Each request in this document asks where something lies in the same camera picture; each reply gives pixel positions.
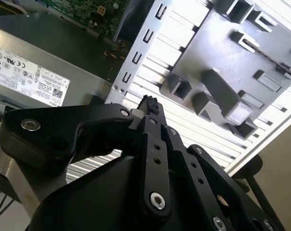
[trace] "silver screw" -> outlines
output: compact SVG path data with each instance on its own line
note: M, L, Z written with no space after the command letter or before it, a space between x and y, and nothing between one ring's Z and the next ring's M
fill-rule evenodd
M121 113L122 113L123 115L125 115L125 116L128 116L128 115L129 115L129 113L128 113L127 111L125 111L125 110L121 110Z
M27 131L37 131L40 129L40 124L33 119L24 119L21 121L21 127Z
M175 131L173 128L171 128L170 131L171 131L171 133L172 133L173 135L176 135L176 134L177 134L176 131Z
M264 220L264 224L266 225L266 227L270 230L270 231L274 231L274 228L269 224L269 222L267 220Z
M202 153L203 153L203 151L202 151L201 148L196 147L195 149L197 150L197 152L198 152L199 154L202 154Z
M213 222L219 231L227 231L226 225L223 223L223 221L219 217L214 217Z
M153 124L157 124L156 120L154 120L153 118L150 118L150 121L151 121Z
M165 208L165 200L163 196L161 196L160 194L153 192L150 195L150 199L151 199L151 204L158 210L163 210Z

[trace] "power supply label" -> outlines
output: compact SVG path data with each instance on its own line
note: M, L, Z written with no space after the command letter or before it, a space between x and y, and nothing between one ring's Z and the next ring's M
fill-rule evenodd
M0 48L0 85L52 107L62 106L68 79Z

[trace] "metal bracket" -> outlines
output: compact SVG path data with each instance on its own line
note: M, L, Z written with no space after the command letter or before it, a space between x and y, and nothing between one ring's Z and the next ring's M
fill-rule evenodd
M105 103L122 103L126 92L150 50L151 44L157 37L160 27L164 20L168 18L173 1L154 1L125 62L117 74Z

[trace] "white wall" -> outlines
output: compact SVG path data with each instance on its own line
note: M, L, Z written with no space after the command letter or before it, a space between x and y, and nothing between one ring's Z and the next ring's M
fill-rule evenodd
M255 176L285 230L291 231L291 126L260 152L263 168Z

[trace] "green circuit board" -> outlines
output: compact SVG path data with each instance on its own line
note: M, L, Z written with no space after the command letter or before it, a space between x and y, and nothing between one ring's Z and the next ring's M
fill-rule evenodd
M83 26L113 39L129 0L41 0Z

